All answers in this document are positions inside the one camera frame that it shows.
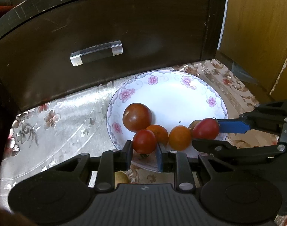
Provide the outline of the pale yellow-green small fruit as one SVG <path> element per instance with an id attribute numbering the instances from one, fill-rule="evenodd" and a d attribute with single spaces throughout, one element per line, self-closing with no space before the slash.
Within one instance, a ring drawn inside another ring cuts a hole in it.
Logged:
<path id="1" fill-rule="evenodd" d="M 130 182 L 129 177 L 122 171 L 117 171 L 114 173 L 115 185 L 118 184 L 128 184 Z"/>

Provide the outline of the red oval tomato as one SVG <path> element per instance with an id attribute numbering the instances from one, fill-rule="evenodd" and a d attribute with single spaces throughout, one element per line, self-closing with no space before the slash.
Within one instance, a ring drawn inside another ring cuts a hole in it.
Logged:
<path id="1" fill-rule="evenodd" d="M 195 125 L 191 131 L 193 139 L 214 140 L 219 134 L 219 125 L 216 119 L 206 118 Z"/>

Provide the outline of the orange tangerine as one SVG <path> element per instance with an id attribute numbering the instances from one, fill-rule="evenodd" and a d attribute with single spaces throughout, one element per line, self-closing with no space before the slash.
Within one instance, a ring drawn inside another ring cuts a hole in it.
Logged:
<path id="1" fill-rule="evenodd" d="M 153 132 L 158 143 L 161 143 L 164 146 L 167 145 L 169 136 L 167 130 L 164 127 L 162 127 L 161 125 L 154 124 L 148 126 L 146 129 Z"/>
<path id="2" fill-rule="evenodd" d="M 169 145 L 174 150 L 182 151 L 191 144 L 192 136 L 190 129 L 183 125 L 174 127 L 169 133 Z"/>

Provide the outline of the small red cherry tomato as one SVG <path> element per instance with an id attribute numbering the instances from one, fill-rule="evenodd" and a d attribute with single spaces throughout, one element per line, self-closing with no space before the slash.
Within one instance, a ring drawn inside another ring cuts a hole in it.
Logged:
<path id="1" fill-rule="evenodd" d="M 157 146 L 157 139 L 150 130 L 139 130 L 133 137 L 133 149 L 140 154 L 150 154 Z"/>

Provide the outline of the dark red tomato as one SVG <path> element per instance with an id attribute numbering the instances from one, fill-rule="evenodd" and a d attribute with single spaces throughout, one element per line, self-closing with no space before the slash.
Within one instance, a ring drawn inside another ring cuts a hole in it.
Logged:
<path id="1" fill-rule="evenodd" d="M 131 132 L 146 129 L 152 120 L 151 110 L 141 103 L 128 105 L 123 113 L 123 125 Z"/>

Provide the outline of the brown kiwi fruit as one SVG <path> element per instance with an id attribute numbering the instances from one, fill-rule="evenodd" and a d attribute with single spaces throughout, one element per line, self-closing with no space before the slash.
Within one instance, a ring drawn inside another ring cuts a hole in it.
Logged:
<path id="1" fill-rule="evenodd" d="M 200 122 L 200 120 L 194 120 L 190 125 L 189 125 L 189 130 L 192 131 L 194 127 Z"/>

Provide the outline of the white floral plate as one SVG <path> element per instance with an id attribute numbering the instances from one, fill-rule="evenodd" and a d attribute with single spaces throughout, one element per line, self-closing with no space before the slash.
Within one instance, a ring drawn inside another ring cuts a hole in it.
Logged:
<path id="1" fill-rule="evenodd" d="M 174 70 L 143 73 L 122 84 L 109 103 L 107 129 L 119 150 L 134 136 L 123 125 L 123 113 L 132 103 L 146 105 L 153 115 L 153 124 L 168 132 L 177 125 L 188 127 L 194 120 L 228 118 L 220 95 L 200 78 Z"/>

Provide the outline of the wooden wardrobe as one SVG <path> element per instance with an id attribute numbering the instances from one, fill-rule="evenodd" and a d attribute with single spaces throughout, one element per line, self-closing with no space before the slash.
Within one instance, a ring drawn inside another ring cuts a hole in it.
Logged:
<path id="1" fill-rule="evenodd" d="M 287 0 L 228 0 L 220 50 L 274 100 L 287 99 Z"/>

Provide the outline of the dark wooden nightstand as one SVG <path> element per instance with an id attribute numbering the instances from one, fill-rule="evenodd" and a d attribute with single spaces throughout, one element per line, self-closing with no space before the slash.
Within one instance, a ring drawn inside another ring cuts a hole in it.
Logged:
<path id="1" fill-rule="evenodd" d="M 226 0 L 26 0 L 0 18 L 0 101 L 25 111 L 88 87 L 212 59 Z M 123 54 L 70 54 L 120 40 Z"/>

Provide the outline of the red blanket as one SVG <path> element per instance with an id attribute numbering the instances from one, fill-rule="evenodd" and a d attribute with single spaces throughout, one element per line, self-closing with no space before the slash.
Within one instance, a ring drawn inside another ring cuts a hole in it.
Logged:
<path id="1" fill-rule="evenodd" d="M 0 6 L 0 17 L 9 12 L 15 6 Z"/>

